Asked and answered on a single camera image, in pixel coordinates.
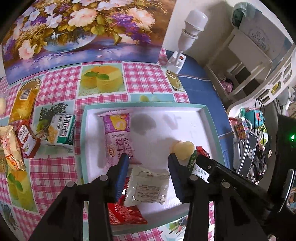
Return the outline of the small red candy packet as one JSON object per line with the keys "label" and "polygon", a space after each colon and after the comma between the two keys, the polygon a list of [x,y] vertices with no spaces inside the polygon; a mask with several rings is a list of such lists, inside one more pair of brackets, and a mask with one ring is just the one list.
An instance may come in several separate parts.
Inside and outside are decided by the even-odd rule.
{"label": "small red candy packet", "polygon": [[201,146],[196,147],[197,148],[197,155],[200,156],[205,156],[207,158],[210,158],[210,154],[206,152]]}

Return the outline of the beige swiss roll packet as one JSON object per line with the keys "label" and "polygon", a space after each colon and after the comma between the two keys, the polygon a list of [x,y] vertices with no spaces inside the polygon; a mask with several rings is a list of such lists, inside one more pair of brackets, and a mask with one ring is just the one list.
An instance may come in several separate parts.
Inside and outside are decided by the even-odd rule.
{"label": "beige swiss roll packet", "polygon": [[16,138],[13,126],[1,126],[1,145],[3,146],[4,156],[10,168],[14,171],[25,171],[25,163],[22,158],[20,145]]}

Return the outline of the yellow clear cake packet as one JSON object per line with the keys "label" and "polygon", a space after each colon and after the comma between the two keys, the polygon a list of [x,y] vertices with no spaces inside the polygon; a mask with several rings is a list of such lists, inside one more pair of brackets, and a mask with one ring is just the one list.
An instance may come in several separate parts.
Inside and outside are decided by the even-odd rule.
{"label": "yellow clear cake packet", "polygon": [[9,123],[21,120],[29,121],[39,89],[40,84],[37,81],[28,82],[20,88],[11,110]]}

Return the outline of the green mung bean biscuit packet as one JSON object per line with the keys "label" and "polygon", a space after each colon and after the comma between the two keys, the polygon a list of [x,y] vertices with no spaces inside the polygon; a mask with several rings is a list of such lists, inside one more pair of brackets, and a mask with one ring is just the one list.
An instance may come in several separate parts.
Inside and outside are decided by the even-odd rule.
{"label": "green mung bean biscuit packet", "polygon": [[191,155],[191,157],[189,158],[189,162],[187,164],[187,167],[192,175],[196,175],[208,183],[207,179],[209,177],[209,174],[196,164],[197,156],[198,155],[197,155],[197,149],[196,149],[194,151],[194,153]]}

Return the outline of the red white milk biscuit packet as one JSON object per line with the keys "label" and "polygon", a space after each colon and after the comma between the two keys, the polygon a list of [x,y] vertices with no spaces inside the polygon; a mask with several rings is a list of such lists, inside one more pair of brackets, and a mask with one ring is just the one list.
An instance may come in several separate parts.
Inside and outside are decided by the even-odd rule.
{"label": "red white milk biscuit packet", "polygon": [[16,137],[25,158],[31,159],[36,155],[41,141],[35,136],[29,123],[23,120],[16,130]]}

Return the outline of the flower painting canvas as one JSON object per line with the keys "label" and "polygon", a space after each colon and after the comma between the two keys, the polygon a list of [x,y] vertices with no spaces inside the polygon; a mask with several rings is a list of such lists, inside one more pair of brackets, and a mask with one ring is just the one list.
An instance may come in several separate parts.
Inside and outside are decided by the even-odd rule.
{"label": "flower painting canvas", "polygon": [[96,61],[155,63],[175,1],[1,1],[8,83]]}

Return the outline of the white snack packet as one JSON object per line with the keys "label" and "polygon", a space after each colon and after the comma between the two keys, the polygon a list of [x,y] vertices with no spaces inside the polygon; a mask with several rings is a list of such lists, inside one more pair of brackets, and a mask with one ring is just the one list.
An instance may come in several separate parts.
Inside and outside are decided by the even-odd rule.
{"label": "white snack packet", "polygon": [[164,204],[170,183],[170,173],[164,169],[151,171],[141,166],[132,168],[124,206],[136,206],[142,203]]}

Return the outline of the white green cracker packet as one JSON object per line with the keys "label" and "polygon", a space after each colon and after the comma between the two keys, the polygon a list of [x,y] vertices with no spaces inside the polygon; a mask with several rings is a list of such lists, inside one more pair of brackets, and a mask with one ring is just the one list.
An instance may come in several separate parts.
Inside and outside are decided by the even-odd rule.
{"label": "white green cracker packet", "polygon": [[75,123],[76,117],[74,115],[63,113],[53,116],[48,127],[48,135],[45,139],[45,144],[73,149]]}

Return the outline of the cluttered basket of items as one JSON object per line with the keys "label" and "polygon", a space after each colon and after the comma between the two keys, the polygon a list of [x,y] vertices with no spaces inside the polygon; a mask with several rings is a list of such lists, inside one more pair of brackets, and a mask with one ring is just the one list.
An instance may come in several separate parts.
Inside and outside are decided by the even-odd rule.
{"label": "cluttered basket of items", "polygon": [[240,176],[258,184],[267,170],[267,159],[272,154],[262,97],[256,98],[250,107],[232,108],[228,119],[234,132],[233,169]]}

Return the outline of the red flower snack packet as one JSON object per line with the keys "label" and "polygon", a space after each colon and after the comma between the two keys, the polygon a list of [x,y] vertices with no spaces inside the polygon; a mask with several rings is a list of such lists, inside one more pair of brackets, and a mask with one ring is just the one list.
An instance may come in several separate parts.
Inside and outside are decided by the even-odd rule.
{"label": "red flower snack packet", "polygon": [[137,206],[124,206],[125,194],[116,203],[108,203],[109,222],[111,225],[147,225]]}

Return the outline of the purple swiss roll packet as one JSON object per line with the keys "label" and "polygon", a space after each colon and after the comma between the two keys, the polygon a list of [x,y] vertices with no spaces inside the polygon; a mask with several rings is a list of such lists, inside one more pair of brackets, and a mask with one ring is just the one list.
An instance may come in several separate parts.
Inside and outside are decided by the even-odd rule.
{"label": "purple swiss roll packet", "polygon": [[134,148],[130,135],[130,111],[128,109],[113,110],[98,115],[103,120],[105,134],[105,152],[107,166],[118,163],[122,154],[134,160]]}

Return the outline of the yellow jelly cup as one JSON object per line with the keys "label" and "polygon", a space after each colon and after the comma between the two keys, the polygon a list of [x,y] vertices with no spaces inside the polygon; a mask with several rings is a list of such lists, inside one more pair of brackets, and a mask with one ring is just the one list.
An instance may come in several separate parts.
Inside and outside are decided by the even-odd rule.
{"label": "yellow jelly cup", "polygon": [[185,161],[194,153],[195,146],[192,142],[177,142],[171,146],[171,153],[175,154],[179,161]]}

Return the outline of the white bulb socket lamp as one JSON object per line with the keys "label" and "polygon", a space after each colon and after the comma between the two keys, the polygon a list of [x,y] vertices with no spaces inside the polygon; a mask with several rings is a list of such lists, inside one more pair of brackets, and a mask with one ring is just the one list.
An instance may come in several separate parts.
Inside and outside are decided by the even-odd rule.
{"label": "white bulb socket lamp", "polygon": [[166,69],[179,74],[183,68],[186,56],[183,54],[198,39],[208,23],[208,17],[198,9],[193,9],[185,19],[185,28],[182,29],[178,40],[178,51],[175,51],[166,64]]}

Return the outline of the round pastry clear wrapper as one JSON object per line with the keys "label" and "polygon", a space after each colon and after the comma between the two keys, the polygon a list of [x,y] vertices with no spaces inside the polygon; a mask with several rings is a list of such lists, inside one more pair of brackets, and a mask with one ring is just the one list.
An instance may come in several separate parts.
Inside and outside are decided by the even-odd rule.
{"label": "round pastry clear wrapper", "polygon": [[0,115],[5,114],[6,112],[6,98],[0,97]]}

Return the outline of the checkered picture tablecloth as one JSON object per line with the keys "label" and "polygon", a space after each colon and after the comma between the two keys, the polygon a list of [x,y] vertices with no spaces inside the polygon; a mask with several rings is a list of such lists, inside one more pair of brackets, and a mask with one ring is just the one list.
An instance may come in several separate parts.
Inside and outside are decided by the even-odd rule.
{"label": "checkered picture tablecloth", "polygon": [[106,136],[102,114],[129,112],[134,163],[149,170],[168,168],[168,156],[177,142],[201,146],[212,159],[230,168],[233,133],[227,113],[208,74],[188,57],[178,74],[180,89],[166,75],[170,52],[161,49],[158,63],[89,62],[42,71],[14,84],[1,78],[7,94],[1,126],[10,122],[16,98],[26,84],[37,85],[33,132],[43,120],[57,114],[74,118],[73,145],[48,145],[42,140],[36,155],[24,158],[25,170],[1,173],[1,218],[17,240],[28,240],[66,184],[85,184],[106,174]]}

